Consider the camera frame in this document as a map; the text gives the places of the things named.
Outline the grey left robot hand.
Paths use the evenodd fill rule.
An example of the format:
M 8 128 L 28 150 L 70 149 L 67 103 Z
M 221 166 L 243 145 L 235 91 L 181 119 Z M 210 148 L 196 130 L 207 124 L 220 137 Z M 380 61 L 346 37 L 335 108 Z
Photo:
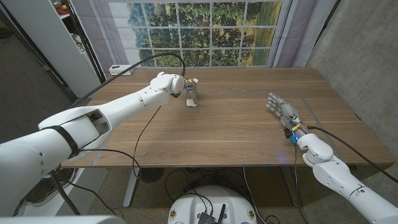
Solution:
M 187 106 L 188 107 L 197 107 L 198 100 L 197 100 L 197 78 L 190 78 L 185 80 L 185 89 L 187 92 Z

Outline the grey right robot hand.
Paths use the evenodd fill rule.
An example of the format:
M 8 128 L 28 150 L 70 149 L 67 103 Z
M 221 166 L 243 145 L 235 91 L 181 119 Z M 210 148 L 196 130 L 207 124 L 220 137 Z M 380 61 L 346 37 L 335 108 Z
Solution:
M 280 122 L 285 127 L 285 137 L 290 139 L 292 143 L 297 143 L 299 138 L 309 133 L 306 125 L 301 120 L 299 112 L 283 98 L 269 93 L 266 108 L 280 119 Z

